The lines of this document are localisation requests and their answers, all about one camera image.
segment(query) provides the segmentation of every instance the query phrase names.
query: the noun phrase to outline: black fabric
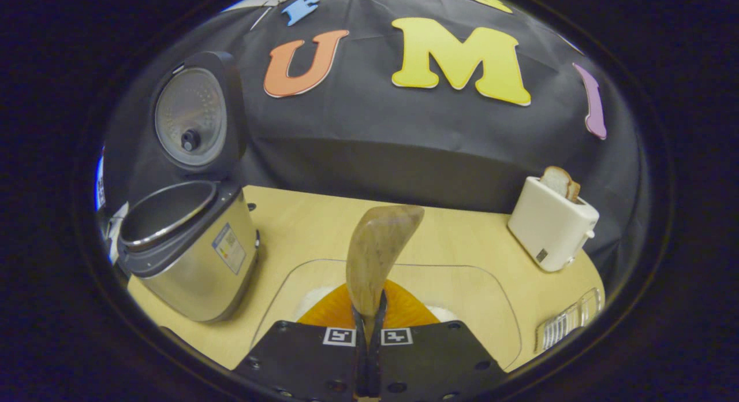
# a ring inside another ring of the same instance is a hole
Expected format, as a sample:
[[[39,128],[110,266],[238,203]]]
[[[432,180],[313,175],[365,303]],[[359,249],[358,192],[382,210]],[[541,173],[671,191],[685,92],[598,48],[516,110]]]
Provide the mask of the black fabric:
[[[111,118],[106,144],[109,207],[179,181],[148,117],[151,90],[193,52],[226,50],[242,75],[243,126],[252,138],[234,176],[239,183],[510,213],[526,176],[557,165],[581,183],[581,197],[600,212],[596,238],[584,249],[607,293],[625,279],[649,223],[652,187],[639,127],[650,124],[639,123],[598,63],[515,7],[508,14],[473,0],[320,0],[313,13],[288,27],[281,11],[293,1],[266,14],[267,8],[222,13],[162,52],[133,81]],[[531,105],[478,94],[482,65],[457,91],[433,58],[436,88],[396,87],[391,75],[401,68],[403,32],[391,22],[403,17],[432,18],[460,41],[478,27],[514,36]],[[298,96],[266,94],[270,50],[304,40],[290,66],[297,76],[311,67],[312,38],[338,29],[349,35],[321,84]],[[604,141],[584,126],[588,100],[573,62],[599,83]]]

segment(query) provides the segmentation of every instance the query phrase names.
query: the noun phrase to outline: toast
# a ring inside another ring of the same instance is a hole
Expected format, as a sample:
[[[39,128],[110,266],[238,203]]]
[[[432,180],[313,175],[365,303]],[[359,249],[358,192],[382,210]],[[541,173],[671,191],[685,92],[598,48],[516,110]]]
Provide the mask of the toast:
[[[547,167],[539,181],[573,203],[580,196],[580,184],[573,181],[570,174],[560,167]]]

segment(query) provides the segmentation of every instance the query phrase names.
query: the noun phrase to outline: yellow letter m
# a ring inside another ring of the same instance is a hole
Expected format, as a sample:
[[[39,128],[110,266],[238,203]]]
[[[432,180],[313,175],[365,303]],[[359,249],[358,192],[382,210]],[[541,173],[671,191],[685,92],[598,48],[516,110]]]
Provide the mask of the yellow letter m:
[[[435,88],[439,76],[428,68],[433,55],[453,88],[464,88],[482,62],[483,77],[475,82],[480,94],[522,106],[531,104],[516,58],[518,41],[509,34],[475,28],[467,41],[460,42],[428,18],[399,18],[393,26],[403,30],[404,37],[403,68],[393,74],[396,86]]]

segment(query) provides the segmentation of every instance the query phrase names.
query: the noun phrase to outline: table surface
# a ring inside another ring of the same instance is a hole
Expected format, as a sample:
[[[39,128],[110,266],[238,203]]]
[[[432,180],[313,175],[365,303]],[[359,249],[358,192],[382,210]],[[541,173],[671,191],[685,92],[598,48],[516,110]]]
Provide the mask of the table surface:
[[[246,186],[259,230],[259,261],[237,310],[226,321],[198,323],[172,310],[136,278],[128,291],[166,326],[227,369],[243,360],[277,320],[296,321],[322,292],[345,282],[344,261],[357,222],[389,203]],[[425,207],[418,230],[389,279],[424,304],[451,311],[506,370],[531,360],[540,323],[604,289],[583,251],[557,273],[541,270],[507,229],[507,214]]]

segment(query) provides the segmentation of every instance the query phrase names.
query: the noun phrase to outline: orange letter u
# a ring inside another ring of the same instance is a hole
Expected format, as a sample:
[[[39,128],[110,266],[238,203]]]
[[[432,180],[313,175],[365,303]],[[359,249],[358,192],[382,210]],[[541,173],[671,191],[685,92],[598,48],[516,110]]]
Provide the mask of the orange letter u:
[[[272,97],[285,97],[303,94],[315,88],[331,70],[338,41],[348,35],[347,30],[329,31],[316,35],[313,42],[316,42],[318,47],[313,64],[305,74],[297,77],[288,76],[288,70],[295,50],[303,46],[305,41],[299,39],[276,47],[270,52],[272,60],[264,75],[264,91]]]

